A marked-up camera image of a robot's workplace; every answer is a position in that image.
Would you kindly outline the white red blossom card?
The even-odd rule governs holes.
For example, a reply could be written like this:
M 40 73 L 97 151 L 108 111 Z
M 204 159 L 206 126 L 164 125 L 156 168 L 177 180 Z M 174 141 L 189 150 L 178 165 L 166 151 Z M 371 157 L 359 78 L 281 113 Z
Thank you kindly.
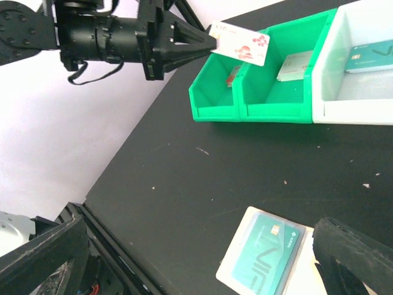
M 224 22 L 214 22 L 209 35 L 217 43 L 217 48 L 212 53 L 264 66 L 270 43 L 269 35 Z

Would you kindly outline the teal VIP card in bin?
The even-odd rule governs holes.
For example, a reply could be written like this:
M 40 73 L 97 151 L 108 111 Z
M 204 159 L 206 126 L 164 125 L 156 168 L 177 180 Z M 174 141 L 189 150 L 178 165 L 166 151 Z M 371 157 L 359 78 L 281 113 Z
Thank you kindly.
M 344 67 L 347 73 L 366 73 L 392 69 L 392 40 L 353 47 Z

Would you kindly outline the white card in bin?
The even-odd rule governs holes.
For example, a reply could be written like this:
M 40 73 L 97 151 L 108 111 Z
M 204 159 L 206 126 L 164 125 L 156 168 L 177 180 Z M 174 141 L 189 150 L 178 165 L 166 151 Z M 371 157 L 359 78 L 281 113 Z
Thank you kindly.
M 286 56 L 278 72 L 279 82 L 299 81 L 304 79 L 313 51 L 293 53 Z

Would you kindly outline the white bin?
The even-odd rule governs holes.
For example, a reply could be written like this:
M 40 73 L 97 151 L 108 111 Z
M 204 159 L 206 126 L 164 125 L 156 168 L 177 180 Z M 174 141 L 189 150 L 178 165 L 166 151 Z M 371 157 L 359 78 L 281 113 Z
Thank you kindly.
M 312 73 L 319 124 L 392 125 L 392 1 L 340 6 Z

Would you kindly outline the teal vip card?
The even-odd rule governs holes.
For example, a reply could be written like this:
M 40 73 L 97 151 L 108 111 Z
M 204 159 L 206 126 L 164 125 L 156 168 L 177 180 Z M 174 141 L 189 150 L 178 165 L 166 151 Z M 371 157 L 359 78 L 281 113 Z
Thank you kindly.
M 231 277 L 252 294 L 278 294 L 287 265 L 305 229 L 266 213 L 254 213 Z
M 392 69 L 392 40 L 353 47 L 344 67 L 347 73 L 366 73 Z

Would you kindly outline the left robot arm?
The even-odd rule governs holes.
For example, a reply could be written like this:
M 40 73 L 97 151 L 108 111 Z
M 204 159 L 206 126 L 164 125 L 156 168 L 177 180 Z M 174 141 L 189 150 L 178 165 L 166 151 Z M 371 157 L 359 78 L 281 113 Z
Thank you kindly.
M 148 81 L 161 81 L 216 47 L 187 1 L 140 1 L 136 18 L 117 17 L 102 1 L 42 1 L 37 10 L 1 2 L 1 64 L 58 50 L 73 85 L 89 61 L 115 71 L 139 63 Z

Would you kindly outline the red circle card in bin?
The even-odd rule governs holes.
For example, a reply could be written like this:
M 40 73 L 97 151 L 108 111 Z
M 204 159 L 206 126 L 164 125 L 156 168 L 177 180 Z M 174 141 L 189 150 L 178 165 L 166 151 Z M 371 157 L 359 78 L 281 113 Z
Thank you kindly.
M 227 85 L 227 87 L 231 88 L 232 87 L 232 83 L 235 80 L 238 72 L 240 70 L 240 66 L 234 66 L 233 69 L 231 70 L 230 74 L 228 75 L 225 83 Z

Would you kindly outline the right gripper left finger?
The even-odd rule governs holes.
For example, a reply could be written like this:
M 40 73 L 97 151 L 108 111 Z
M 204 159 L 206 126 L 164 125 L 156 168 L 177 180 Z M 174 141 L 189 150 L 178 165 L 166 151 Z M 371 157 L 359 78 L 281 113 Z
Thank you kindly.
M 1 257 L 1 294 L 76 294 L 87 265 L 83 217 L 72 218 Z

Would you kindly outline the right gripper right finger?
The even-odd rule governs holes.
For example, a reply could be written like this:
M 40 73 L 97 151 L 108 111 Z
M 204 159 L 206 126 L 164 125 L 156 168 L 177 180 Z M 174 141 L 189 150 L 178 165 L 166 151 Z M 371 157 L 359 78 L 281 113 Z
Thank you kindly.
M 392 248 L 333 218 L 320 219 L 313 238 L 327 294 L 392 294 Z

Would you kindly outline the green bin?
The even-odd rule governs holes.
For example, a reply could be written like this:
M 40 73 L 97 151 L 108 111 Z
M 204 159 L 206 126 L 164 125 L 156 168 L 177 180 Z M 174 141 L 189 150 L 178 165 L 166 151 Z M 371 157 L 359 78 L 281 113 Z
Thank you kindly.
M 229 88 L 225 81 L 234 66 L 240 66 L 240 70 Z M 194 121 L 245 122 L 241 87 L 249 67 L 243 61 L 211 54 L 189 88 Z
M 241 121 L 312 123 L 312 72 L 336 12 L 330 9 L 264 30 L 270 36 L 264 66 L 242 65 L 235 84 Z M 278 81 L 286 57 L 300 52 L 311 52 L 303 79 Z

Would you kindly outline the beige card holder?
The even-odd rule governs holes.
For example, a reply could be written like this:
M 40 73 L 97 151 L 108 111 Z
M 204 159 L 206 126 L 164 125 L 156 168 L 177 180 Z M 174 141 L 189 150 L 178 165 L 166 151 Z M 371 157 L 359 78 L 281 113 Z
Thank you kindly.
M 266 213 L 305 229 L 298 250 L 293 260 L 287 265 L 288 274 L 282 277 L 282 291 L 278 294 L 267 295 L 326 294 L 322 278 L 316 268 L 317 261 L 313 252 L 314 229 L 252 206 L 247 208 L 216 272 L 216 278 L 237 294 L 252 294 L 231 277 L 231 272 L 239 255 L 240 244 L 246 237 L 247 227 L 251 224 L 251 218 L 254 213 Z

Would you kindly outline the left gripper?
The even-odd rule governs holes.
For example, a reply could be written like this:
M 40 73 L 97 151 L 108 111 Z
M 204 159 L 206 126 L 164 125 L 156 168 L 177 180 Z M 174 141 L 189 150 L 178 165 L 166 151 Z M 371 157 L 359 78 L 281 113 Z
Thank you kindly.
M 207 56 L 217 41 L 178 16 L 165 11 L 164 1 L 140 1 L 136 18 L 122 18 L 113 10 L 102 12 L 103 1 L 55 1 L 60 58 L 78 79 L 89 61 L 115 65 L 105 76 L 120 71 L 125 63 L 140 63 L 148 81 L 161 81 L 191 61 Z M 154 57 L 158 39 L 161 66 Z

